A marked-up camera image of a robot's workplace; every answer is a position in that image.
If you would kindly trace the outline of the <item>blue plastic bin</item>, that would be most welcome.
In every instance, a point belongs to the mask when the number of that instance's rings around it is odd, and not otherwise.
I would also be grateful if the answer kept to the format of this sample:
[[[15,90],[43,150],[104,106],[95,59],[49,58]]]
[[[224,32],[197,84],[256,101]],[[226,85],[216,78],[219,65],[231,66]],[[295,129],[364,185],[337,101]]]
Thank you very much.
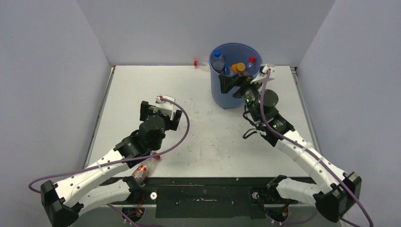
[[[219,73],[213,67],[213,63],[216,60],[214,57],[215,51],[220,51],[223,60],[229,66],[236,63],[248,64],[249,58],[255,57],[256,62],[254,63],[253,69],[247,70],[248,74],[252,77],[259,75],[259,70],[256,67],[263,63],[262,56],[256,49],[241,43],[222,44],[215,47],[209,54],[210,87],[213,100],[223,109],[239,108],[244,105],[244,101],[240,98],[233,98],[233,94],[239,89],[239,87],[234,87],[227,94],[221,93],[220,81],[218,79]]]

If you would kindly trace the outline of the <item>blue label blue cap bottle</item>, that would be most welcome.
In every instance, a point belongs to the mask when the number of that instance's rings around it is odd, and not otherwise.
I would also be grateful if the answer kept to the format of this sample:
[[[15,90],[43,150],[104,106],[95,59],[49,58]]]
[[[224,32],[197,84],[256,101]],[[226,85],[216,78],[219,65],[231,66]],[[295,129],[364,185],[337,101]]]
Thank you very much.
[[[223,55],[222,55],[220,49],[214,50],[214,52],[213,52],[212,55],[213,55],[213,61],[214,61],[214,62],[215,62],[215,61],[225,62],[225,60],[224,60],[224,58],[223,58]]]

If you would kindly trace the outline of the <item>crushed blue label bottle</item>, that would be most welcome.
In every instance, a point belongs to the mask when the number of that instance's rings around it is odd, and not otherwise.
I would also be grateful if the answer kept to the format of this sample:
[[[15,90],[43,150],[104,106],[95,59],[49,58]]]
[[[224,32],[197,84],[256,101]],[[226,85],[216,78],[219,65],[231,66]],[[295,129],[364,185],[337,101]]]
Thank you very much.
[[[224,75],[228,76],[228,77],[235,75],[235,72],[233,71],[232,66],[227,63],[225,63],[225,65],[224,65]]]

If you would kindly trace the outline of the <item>orange juice bottle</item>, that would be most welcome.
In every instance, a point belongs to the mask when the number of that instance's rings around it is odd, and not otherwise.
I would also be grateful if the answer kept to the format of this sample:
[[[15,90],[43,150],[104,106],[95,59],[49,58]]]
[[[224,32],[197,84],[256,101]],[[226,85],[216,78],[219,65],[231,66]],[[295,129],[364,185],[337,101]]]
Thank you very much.
[[[245,70],[246,70],[246,65],[242,62],[233,64],[231,66],[232,75],[236,74],[244,75]]]

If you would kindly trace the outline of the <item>clear jar silver lid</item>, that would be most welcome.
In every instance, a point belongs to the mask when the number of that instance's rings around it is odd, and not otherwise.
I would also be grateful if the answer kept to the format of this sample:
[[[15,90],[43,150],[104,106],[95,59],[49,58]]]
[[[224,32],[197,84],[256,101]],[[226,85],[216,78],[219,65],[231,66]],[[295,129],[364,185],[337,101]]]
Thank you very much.
[[[212,68],[216,72],[222,72],[225,68],[225,63],[223,61],[215,61],[214,63],[212,63]]]

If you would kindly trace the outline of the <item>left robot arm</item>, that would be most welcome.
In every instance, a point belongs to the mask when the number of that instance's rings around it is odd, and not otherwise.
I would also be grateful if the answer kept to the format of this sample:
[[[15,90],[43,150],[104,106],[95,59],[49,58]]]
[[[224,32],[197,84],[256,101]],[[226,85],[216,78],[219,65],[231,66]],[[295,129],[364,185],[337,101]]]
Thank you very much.
[[[186,139],[189,129],[172,147],[158,151],[166,131],[176,131],[182,115],[190,126],[187,112],[173,99],[157,96],[156,105],[143,101],[139,118],[142,123],[138,129],[103,157],[76,172],[42,177],[43,183],[37,193],[41,195],[41,204],[51,226],[69,227],[88,211],[114,202],[138,202],[140,183],[134,176],[126,176],[106,186],[102,183],[143,160],[157,158],[178,147]]]

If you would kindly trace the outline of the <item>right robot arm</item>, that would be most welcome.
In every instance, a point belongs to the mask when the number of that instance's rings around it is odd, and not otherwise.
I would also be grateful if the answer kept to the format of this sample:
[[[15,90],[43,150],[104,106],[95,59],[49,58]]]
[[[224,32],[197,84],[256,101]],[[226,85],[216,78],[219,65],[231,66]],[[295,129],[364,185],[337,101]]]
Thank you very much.
[[[313,183],[304,183],[279,175],[267,185],[268,198],[272,202],[289,199],[312,205],[328,221],[338,222],[359,198],[361,177],[335,166],[304,140],[294,126],[280,115],[276,108],[278,95],[270,89],[259,91],[262,78],[220,74],[218,79],[223,94],[234,87],[239,88],[232,96],[244,100],[244,113],[251,116],[252,126],[313,180]]]

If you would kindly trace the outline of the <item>red label clear bottle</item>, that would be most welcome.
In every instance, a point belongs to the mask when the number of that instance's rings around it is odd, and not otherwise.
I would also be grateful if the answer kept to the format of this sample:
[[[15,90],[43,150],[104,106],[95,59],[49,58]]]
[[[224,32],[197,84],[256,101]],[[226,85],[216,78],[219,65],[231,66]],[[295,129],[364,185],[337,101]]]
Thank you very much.
[[[247,62],[247,64],[246,64],[246,72],[249,74],[249,75],[251,75],[252,73],[253,73],[253,69],[254,69],[254,67],[255,67],[255,64],[256,64],[256,57],[254,57],[254,56],[250,56],[249,58],[248,58],[248,62]]]

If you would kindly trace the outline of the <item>small red cap bottle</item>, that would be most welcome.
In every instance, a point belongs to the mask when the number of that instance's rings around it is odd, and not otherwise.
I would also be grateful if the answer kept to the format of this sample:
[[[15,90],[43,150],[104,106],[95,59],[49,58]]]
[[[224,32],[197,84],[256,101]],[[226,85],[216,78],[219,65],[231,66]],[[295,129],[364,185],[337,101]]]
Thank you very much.
[[[144,180],[155,171],[159,161],[160,161],[159,155],[147,158],[144,161],[142,161],[135,169],[135,171],[132,173],[132,176],[134,177],[136,182],[138,184],[143,184]]]

